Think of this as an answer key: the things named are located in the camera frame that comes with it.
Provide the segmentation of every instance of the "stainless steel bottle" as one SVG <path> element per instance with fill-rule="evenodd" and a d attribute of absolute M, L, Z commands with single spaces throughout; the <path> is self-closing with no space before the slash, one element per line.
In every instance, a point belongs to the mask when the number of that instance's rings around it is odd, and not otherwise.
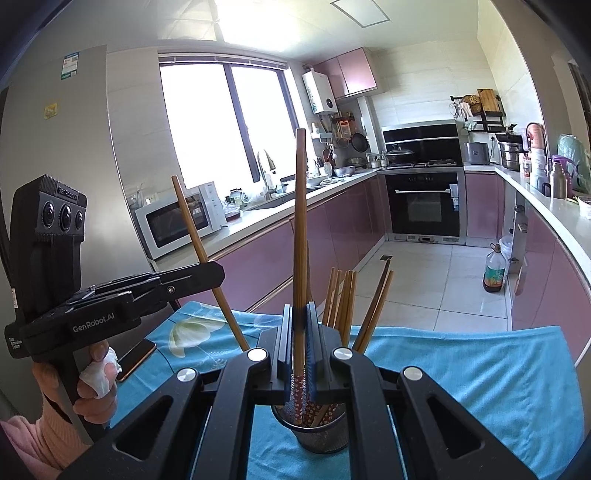
<path fill-rule="evenodd" d="M 550 196 L 554 199 L 565 199 L 567 195 L 568 181 L 560 162 L 552 163 L 550 173 Z"/>

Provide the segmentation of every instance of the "white wall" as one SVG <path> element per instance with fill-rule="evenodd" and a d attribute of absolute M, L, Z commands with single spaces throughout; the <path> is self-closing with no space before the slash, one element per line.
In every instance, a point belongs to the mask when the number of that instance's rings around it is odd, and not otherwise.
<path fill-rule="evenodd" d="M 174 151 L 160 79 L 157 48 L 107 55 L 111 136 L 125 195 L 173 194 L 172 175 L 183 178 Z"/>
<path fill-rule="evenodd" d="M 530 71 L 509 28 L 490 0 L 479 0 L 478 42 L 482 46 L 503 107 L 507 124 L 525 128 L 543 123 Z"/>
<path fill-rule="evenodd" d="M 380 127 L 452 118 L 450 96 L 496 89 L 475 40 L 426 42 L 374 55 L 384 93 L 373 95 Z"/>

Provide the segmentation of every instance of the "bottle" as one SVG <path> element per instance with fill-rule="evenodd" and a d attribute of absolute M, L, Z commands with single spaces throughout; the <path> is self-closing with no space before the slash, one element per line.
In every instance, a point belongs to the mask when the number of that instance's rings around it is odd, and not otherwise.
<path fill-rule="evenodd" d="M 482 286 L 488 293 L 494 293 L 503 288 L 507 260 L 501 253 L 499 244 L 491 244 L 493 251 L 486 256 L 484 278 Z"/>
<path fill-rule="evenodd" d="M 565 199 L 569 189 L 569 182 L 564 174 L 564 169 L 559 160 L 552 162 L 550 173 L 550 197 L 553 199 Z"/>

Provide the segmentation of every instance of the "wooden chopstick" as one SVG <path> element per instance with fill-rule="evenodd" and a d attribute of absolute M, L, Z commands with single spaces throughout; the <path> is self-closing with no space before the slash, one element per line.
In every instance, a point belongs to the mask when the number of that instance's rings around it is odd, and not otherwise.
<path fill-rule="evenodd" d="M 187 226 L 187 230 L 189 231 L 189 236 L 191 237 L 191 242 L 193 243 L 193 248 L 195 249 L 195 253 L 197 254 L 197 258 L 199 259 L 199 263 L 206 263 L 209 261 L 207 258 L 207 254 L 205 253 L 205 249 L 203 248 L 203 244 L 201 243 L 201 239 L 199 238 L 199 234 L 197 233 L 197 228 L 195 227 L 195 222 L 189 212 L 189 206 L 187 205 L 187 200 L 184 197 L 183 189 L 178 181 L 178 177 L 173 175 L 173 185 L 174 191 L 177 194 L 178 205 L 181 208 L 181 213 L 183 215 L 183 220 L 185 225 Z M 242 351 L 250 350 L 250 346 L 244 338 L 244 334 L 242 330 L 240 330 L 240 326 L 238 322 L 234 318 L 234 314 L 232 313 L 232 309 L 230 305 L 228 305 L 228 301 L 226 300 L 226 296 L 223 294 L 222 288 L 213 288 L 212 289 L 213 296 L 216 297 L 217 304 L 219 305 L 230 330 L 234 334 L 234 337 L 238 341 L 240 348 Z"/>
<path fill-rule="evenodd" d="M 330 307 L 330 317 L 327 326 L 335 328 L 337 307 L 339 305 L 339 288 L 340 283 L 343 281 L 343 271 L 339 270 L 336 273 L 335 288 L 333 290 L 333 300 Z"/>
<path fill-rule="evenodd" d="M 353 323 L 353 308 L 355 306 L 355 287 L 357 285 L 357 272 L 351 273 L 351 285 L 349 288 L 349 304 L 347 307 L 347 316 L 343 326 L 343 335 L 341 340 L 343 346 L 349 347 L 349 338 L 351 337 L 351 324 Z"/>
<path fill-rule="evenodd" d="M 332 306 L 332 297 L 333 293 L 335 292 L 335 282 L 336 282 L 336 269 L 335 267 L 330 269 L 330 279 L 329 279 L 329 286 L 326 292 L 326 300 L 324 301 L 324 311 L 322 312 L 322 325 L 329 324 L 330 318 L 330 307 Z"/>
<path fill-rule="evenodd" d="M 369 341 L 371 340 L 371 336 L 374 334 L 374 330 L 376 325 L 378 324 L 379 316 L 382 314 L 382 309 L 384 308 L 384 304 L 386 303 L 386 296 L 388 295 L 388 290 L 390 289 L 390 284 L 392 283 L 392 279 L 394 278 L 394 272 L 390 271 L 388 273 L 388 278 L 386 279 L 386 285 L 384 285 L 384 289 L 378 300 L 378 306 L 375 309 L 374 315 L 372 316 L 371 322 L 363 339 L 361 340 L 361 345 L 357 351 L 359 353 L 365 353 L 369 345 Z"/>
<path fill-rule="evenodd" d="M 357 334 L 357 338 L 355 339 L 355 343 L 353 344 L 353 350 L 355 350 L 356 352 L 359 351 L 359 346 L 361 345 L 361 341 L 363 340 L 363 337 L 365 336 L 365 332 L 367 332 L 367 329 L 369 327 L 371 319 L 374 316 L 375 308 L 378 305 L 379 296 L 382 293 L 382 290 L 384 289 L 384 284 L 386 282 L 386 277 L 388 276 L 388 269 L 389 268 L 390 268 L 390 259 L 388 258 L 386 260 L 385 265 L 384 265 L 384 269 L 382 270 L 382 275 L 379 278 L 378 286 L 375 289 L 374 296 L 371 299 L 371 303 L 369 304 L 368 311 L 365 314 L 365 318 L 363 319 L 363 322 L 361 324 L 361 328 L 359 329 L 359 333 Z"/>
<path fill-rule="evenodd" d="M 306 130 L 295 131 L 295 214 L 294 214 L 294 375 L 304 375 L 306 360 L 307 227 L 306 227 Z"/>

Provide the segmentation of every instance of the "window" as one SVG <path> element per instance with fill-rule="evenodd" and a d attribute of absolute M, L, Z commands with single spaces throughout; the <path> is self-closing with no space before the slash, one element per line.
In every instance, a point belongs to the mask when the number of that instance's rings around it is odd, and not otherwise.
<path fill-rule="evenodd" d="M 276 177 L 295 173 L 295 114 L 282 70 L 230 63 L 160 68 L 168 121 L 187 188 L 213 181 L 231 189 L 262 189 L 257 154 Z"/>

